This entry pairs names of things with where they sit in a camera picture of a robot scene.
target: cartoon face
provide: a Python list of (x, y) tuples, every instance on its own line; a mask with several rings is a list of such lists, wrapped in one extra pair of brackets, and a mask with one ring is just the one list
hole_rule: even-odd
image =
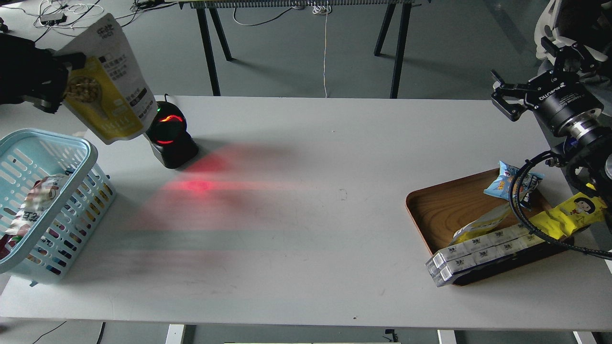
[(589, 212), (592, 208), (591, 205), (589, 205), (587, 202), (585, 201), (578, 201), (576, 202), (576, 207), (579, 209), (582, 209), (586, 212)]

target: table leg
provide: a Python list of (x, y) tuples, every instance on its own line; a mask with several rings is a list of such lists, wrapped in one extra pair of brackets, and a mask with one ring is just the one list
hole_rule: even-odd
[(384, 39), (387, 37), (387, 31), (389, 30), (389, 23), (391, 23), (391, 18), (393, 17), (393, 12), (395, 11), (395, 4), (388, 4), (387, 11), (384, 14), (384, 19), (382, 20), (381, 32), (378, 34), (378, 40), (376, 41), (376, 48), (374, 48), (374, 56), (380, 56), (381, 50), (383, 48)]
[(215, 57), (212, 54), (211, 35), (208, 32), (208, 23), (206, 22), (206, 12), (203, 9), (196, 9), (196, 12), (198, 14), (198, 23), (200, 24), (200, 34), (202, 36), (202, 44), (204, 45), (208, 75), (211, 79), (212, 95), (221, 95), (217, 69), (215, 68)]
[(438, 330), (438, 343), (439, 344), (457, 344), (457, 338), (455, 337), (455, 331)]
[(393, 80), (391, 80), (390, 99), (397, 99), (397, 91), (400, 87), (401, 65), (404, 62), (404, 49), (406, 48), (406, 36), (408, 35), (408, 22), (412, 4), (401, 5), (400, 35), (397, 37), (397, 50), (395, 51), (395, 66), (393, 67)]
[(219, 41), (221, 42), (221, 48), (223, 49), (223, 54), (225, 54), (225, 59), (227, 61), (232, 61), (234, 58), (231, 57), (228, 41), (225, 39), (223, 26), (221, 26), (221, 20), (219, 19), (219, 13), (217, 13), (217, 9), (209, 9), (209, 11), (211, 12), (212, 23), (215, 24), (215, 30), (217, 30), (217, 35), (219, 36)]
[(170, 324), (168, 325), (168, 335), (166, 336), (166, 344), (183, 344), (185, 337), (185, 325)]

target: plastic basket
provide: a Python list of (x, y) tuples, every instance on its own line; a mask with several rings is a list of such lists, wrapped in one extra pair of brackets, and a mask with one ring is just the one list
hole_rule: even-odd
[(66, 275), (116, 192), (95, 163), (96, 148), (72, 136), (22, 129), (0, 140), (0, 226), (8, 227), (34, 183), (73, 171), (51, 206), (11, 252), (0, 273), (55, 283)]

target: metal table frame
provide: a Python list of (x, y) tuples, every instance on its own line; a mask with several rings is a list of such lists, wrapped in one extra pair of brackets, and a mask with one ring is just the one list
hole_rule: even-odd
[[(384, 40), (389, 30), (389, 24), (393, 13), (395, 12), (395, 6), (401, 4), (401, 17), (400, 17), (400, 28), (399, 36), (397, 39), (397, 48), (395, 50), (395, 63), (393, 68), (393, 76), (391, 79), (391, 92), (389, 94), (390, 99), (397, 99), (397, 92), (400, 87), (400, 77), (402, 62), (404, 60), (404, 51), (406, 48), (406, 37), (408, 36), (408, 23), (410, 20), (410, 13), (412, 7), (418, 6), (414, 3), (415, 0), (328, 0), (322, 4), (337, 6), (337, 5), (356, 5), (356, 4), (387, 4), (387, 11), (382, 21), (380, 33), (378, 34), (378, 40), (376, 41), (376, 47), (374, 49), (374, 56), (380, 56), (383, 48)], [(217, 77), (217, 68), (215, 66), (215, 58), (212, 52), (211, 35), (208, 29), (208, 22), (206, 20), (206, 12), (208, 9), (212, 23), (217, 31), (217, 36), (223, 49), (226, 61), (233, 61), (234, 58), (231, 55), (230, 48), (228, 46), (225, 33), (223, 32), (223, 26), (217, 13), (217, 8), (234, 8), (234, 7), (284, 7), (284, 6), (312, 6), (313, 1), (307, 0), (270, 0), (270, 1), (195, 1), (195, 2), (181, 2), (180, 6), (184, 4), (190, 4), (191, 8), (195, 9), (198, 14), (198, 24), (200, 26), (200, 34), (202, 36), (202, 44), (204, 45), (204, 55), (206, 57), (206, 65), (208, 68), (208, 74), (211, 80), (212, 95), (221, 95), (219, 88), (219, 80)]]

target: yellow snack bag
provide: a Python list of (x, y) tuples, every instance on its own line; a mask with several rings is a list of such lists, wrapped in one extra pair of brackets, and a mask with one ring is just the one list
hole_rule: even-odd
[(530, 221), (555, 239), (569, 237), (581, 228), (603, 221), (606, 204), (599, 198), (589, 198), (579, 192), (548, 211), (533, 216)]

